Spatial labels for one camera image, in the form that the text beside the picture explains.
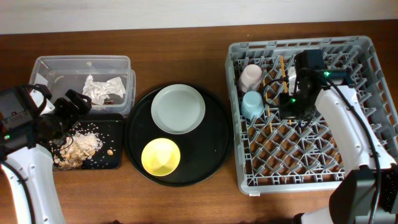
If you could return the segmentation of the grey plate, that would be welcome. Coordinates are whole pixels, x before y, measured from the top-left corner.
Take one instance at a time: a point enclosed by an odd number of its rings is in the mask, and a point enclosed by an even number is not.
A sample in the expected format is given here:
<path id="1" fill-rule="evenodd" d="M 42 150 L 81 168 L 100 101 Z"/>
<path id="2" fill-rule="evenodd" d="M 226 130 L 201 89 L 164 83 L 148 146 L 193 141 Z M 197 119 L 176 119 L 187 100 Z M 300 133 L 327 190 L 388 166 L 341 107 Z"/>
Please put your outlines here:
<path id="1" fill-rule="evenodd" d="M 158 128 L 169 134 L 186 134 L 199 126 L 205 117 L 205 101 L 194 87 L 169 85 L 154 97 L 150 112 Z"/>

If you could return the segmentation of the white napkin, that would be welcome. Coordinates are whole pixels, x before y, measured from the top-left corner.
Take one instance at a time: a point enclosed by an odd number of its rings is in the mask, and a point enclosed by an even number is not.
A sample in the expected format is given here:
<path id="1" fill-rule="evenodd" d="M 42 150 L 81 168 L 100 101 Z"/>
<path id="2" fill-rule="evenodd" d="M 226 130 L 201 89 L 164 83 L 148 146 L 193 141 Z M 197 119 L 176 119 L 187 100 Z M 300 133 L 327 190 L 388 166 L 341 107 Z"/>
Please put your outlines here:
<path id="1" fill-rule="evenodd" d="M 123 97 L 126 89 L 120 77 L 112 78 L 106 82 L 95 82 L 92 75 L 88 75 L 83 87 L 83 94 L 91 98 L 96 105 L 103 105 L 105 100 L 114 94 Z"/>

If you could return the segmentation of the wooden chopstick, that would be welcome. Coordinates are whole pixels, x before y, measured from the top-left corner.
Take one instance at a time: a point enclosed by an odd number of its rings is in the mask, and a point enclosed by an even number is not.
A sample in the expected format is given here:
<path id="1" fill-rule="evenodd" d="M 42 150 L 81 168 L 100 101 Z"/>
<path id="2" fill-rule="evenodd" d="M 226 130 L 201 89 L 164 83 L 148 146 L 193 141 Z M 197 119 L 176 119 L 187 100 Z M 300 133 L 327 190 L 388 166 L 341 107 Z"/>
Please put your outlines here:
<path id="1" fill-rule="evenodd" d="M 282 70 L 282 78 L 286 78 L 284 58 L 282 55 L 280 55 L 279 60 L 280 60 L 280 69 Z M 286 82 L 283 82 L 283 86 L 284 86 L 284 93 L 288 93 L 288 88 L 287 88 Z"/>
<path id="2" fill-rule="evenodd" d="M 267 117 L 271 118 L 271 111 L 270 111 L 271 106 L 269 106 L 269 104 L 267 102 L 268 101 L 268 96 L 267 96 L 267 91 L 266 91 L 267 84 L 266 84 L 265 79 L 262 80 L 262 84 L 263 84 L 263 95 L 264 95 L 264 99 L 265 99 L 265 104 L 267 105 Z M 272 123 L 269 124 L 269 129 L 270 129 L 270 133 L 272 134 L 272 132 L 273 132 Z"/>

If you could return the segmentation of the gold snack wrapper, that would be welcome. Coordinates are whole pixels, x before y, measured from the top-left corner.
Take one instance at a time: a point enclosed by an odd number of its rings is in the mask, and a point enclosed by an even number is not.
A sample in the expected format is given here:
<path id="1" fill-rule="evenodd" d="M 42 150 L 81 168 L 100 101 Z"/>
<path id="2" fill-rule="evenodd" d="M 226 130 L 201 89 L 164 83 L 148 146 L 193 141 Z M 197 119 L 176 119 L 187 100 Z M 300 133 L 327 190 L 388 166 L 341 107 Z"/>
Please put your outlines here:
<path id="1" fill-rule="evenodd" d="M 104 102 L 104 105 L 113 105 L 114 101 L 113 100 L 108 100 Z"/>

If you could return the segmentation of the pink cup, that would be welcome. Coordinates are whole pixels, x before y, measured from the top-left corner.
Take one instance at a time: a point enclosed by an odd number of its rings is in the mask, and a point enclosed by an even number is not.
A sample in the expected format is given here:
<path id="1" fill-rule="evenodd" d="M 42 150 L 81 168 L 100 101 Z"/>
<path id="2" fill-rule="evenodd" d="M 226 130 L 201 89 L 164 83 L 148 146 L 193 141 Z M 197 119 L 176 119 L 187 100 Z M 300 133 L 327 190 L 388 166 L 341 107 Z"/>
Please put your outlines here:
<path id="1" fill-rule="evenodd" d="M 258 65 L 247 65 L 238 81 L 239 89 L 246 93 L 247 91 L 257 91 L 262 80 L 262 70 Z"/>

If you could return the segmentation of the blue cup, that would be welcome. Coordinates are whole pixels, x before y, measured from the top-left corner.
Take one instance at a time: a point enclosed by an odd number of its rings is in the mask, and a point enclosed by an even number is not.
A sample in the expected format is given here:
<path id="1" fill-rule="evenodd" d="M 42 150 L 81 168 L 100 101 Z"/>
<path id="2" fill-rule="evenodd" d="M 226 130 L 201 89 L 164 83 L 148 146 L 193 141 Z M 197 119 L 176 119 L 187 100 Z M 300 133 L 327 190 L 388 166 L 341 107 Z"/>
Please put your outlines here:
<path id="1" fill-rule="evenodd" d="M 257 91 L 248 91 L 243 96 L 241 113 L 246 119 L 259 118 L 264 112 L 262 96 Z"/>

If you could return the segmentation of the yellow bowl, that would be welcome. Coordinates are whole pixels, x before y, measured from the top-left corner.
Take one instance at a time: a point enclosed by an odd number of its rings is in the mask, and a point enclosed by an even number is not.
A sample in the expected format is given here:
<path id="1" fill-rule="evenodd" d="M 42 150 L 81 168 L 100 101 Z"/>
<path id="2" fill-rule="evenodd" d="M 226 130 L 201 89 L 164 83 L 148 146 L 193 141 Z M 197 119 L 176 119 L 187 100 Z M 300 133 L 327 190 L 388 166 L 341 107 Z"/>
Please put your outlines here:
<path id="1" fill-rule="evenodd" d="M 180 164 L 180 159 L 179 147 L 167 138 L 157 138 L 147 143 L 141 154 L 144 170 L 157 177 L 171 174 Z"/>

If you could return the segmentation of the food scraps and rice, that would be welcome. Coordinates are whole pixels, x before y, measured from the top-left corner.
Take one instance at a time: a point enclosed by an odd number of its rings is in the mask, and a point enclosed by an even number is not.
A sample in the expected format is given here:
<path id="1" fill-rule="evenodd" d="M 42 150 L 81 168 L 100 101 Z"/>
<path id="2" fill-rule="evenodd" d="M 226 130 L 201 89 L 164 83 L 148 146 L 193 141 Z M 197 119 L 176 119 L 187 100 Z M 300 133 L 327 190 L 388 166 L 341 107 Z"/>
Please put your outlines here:
<path id="1" fill-rule="evenodd" d="M 85 121 L 66 137 L 62 146 L 50 145 L 55 170 L 113 169 L 118 166 L 118 144 L 109 124 Z"/>

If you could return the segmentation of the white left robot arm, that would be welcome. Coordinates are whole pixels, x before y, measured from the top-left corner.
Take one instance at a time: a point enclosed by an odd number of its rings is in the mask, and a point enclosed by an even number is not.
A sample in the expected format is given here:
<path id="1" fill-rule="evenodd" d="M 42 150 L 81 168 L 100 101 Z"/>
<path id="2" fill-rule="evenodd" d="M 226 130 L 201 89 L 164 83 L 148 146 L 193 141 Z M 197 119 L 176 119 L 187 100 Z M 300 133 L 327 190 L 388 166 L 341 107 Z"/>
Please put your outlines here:
<path id="1" fill-rule="evenodd" d="M 48 143 L 62 146 L 91 110 L 91 98 L 74 90 L 54 103 L 46 85 L 1 92 L 1 169 L 9 181 L 19 223 L 65 223 L 53 179 Z"/>

